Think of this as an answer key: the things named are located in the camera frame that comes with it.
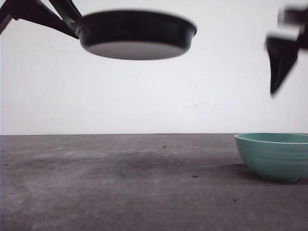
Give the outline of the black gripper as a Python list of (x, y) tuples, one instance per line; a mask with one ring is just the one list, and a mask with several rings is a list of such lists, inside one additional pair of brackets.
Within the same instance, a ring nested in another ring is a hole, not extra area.
[(265, 46), (270, 63), (270, 95), (274, 97), (297, 62), (299, 49), (308, 49), (308, 7), (287, 6), (278, 12), (279, 25), (298, 26), (297, 38), (268, 35)]

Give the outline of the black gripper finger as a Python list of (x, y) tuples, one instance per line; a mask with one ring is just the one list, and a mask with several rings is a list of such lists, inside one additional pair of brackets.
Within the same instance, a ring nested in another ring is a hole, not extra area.
[(71, 0), (49, 0), (49, 2), (69, 28), (74, 28), (75, 21), (82, 17)]
[(40, 0), (6, 0), (0, 8), (1, 32), (12, 19), (23, 19), (55, 29), (73, 38), (79, 38), (75, 28), (69, 28), (60, 15), (56, 15)]

